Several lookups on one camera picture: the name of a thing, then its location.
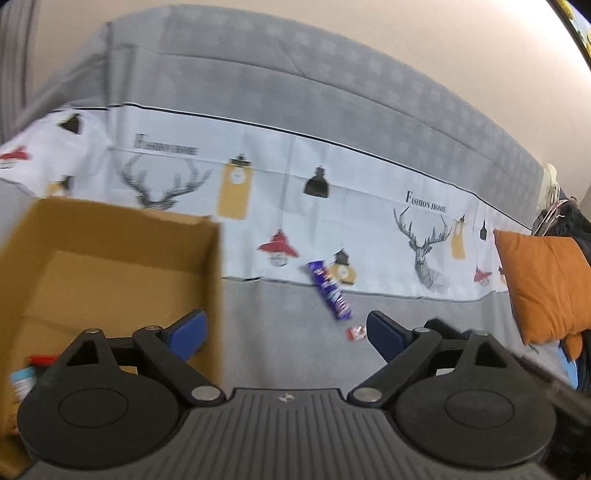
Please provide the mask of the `purple snack packet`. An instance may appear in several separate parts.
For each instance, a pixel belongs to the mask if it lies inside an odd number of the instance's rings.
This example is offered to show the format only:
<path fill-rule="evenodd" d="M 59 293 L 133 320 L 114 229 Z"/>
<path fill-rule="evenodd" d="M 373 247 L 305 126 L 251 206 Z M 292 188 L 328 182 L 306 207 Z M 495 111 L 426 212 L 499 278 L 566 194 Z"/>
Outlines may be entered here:
<path fill-rule="evenodd" d="M 329 270 L 325 267 L 322 260 L 311 261 L 307 263 L 308 272 L 311 274 L 311 279 L 314 281 L 318 292 L 321 293 L 322 298 L 327 302 L 329 309 L 335 315 L 335 319 L 349 320 L 352 317 L 352 310 L 349 302 L 342 296 L 342 290 L 339 283 L 332 278 Z"/>

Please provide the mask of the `red tall snack packet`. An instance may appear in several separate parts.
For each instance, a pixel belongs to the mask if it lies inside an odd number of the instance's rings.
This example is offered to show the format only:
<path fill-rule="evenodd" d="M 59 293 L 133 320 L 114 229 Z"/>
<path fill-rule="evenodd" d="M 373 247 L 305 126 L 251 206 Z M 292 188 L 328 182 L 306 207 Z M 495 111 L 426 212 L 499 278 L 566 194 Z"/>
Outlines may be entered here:
<path fill-rule="evenodd" d="M 31 355 L 28 357 L 27 362 L 29 366 L 34 368 L 48 368 L 53 365 L 58 358 L 58 355 Z"/>

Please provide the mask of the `red white black bar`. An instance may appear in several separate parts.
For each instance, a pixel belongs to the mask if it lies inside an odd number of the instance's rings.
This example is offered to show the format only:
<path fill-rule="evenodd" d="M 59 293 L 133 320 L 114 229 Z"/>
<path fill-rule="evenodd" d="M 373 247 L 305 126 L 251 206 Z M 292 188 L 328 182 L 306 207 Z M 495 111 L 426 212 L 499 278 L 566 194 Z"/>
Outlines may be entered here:
<path fill-rule="evenodd" d="M 346 337 L 352 342 L 362 341 L 367 338 L 367 327 L 365 325 L 349 327 L 346 329 Z"/>

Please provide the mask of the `brown cardboard box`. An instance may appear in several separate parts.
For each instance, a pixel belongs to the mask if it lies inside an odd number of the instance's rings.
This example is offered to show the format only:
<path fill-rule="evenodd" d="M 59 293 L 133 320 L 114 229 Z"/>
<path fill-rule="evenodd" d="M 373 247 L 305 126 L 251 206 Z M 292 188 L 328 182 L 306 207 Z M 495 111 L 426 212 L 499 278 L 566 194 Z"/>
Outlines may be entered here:
<path fill-rule="evenodd" d="M 207 217 L 51 197 L 1 247 L 1 473 L 30 463 L 11 435 L 12 373 L 61 353 L 84 329 L 125 337 L 193 309 L 207 338 L 191 365 L 222 378 L 221 225 Z"/>

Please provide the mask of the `light blue stick packet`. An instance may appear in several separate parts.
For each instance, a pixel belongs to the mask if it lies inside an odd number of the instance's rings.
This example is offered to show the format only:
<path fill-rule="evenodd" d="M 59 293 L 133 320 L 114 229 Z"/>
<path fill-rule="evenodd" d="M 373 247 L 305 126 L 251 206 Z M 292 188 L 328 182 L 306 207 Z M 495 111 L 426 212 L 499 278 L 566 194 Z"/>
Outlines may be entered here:
<path fill-rule="evenodd" d="M 11 385 L 16 401 L 19 403 L 24 401 L 35 384 L 36 373 L 33 367 L 27 367 L 11 374 Z"/>

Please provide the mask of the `orange cushion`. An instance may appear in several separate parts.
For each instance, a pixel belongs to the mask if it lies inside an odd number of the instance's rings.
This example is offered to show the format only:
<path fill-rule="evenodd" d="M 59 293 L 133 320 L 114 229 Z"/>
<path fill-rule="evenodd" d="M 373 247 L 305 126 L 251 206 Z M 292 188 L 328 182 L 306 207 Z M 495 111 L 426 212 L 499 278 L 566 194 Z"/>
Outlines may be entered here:
<path fill-rule="evenodd" d="M 523 343 L 562 341 L 577 360 L 590 328 L 590 265 L 579 245 L 504 230 L 494 238 Z"/>

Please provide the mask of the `printed sofa cover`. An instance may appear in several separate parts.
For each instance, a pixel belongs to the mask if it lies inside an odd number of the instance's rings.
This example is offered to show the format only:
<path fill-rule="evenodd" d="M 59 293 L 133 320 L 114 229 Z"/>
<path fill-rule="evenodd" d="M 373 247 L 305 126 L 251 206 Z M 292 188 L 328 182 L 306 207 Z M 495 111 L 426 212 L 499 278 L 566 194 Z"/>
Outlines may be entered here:
<path fill-rule="evenodd" d="M 479 195 L 332 141 L 139 106 L 63 109 L 1 144 L 1 178 L 69 196 L 208 216 L 232 279 L 476 300 L 506 290 L 495 230 L 527 225 Z"/>

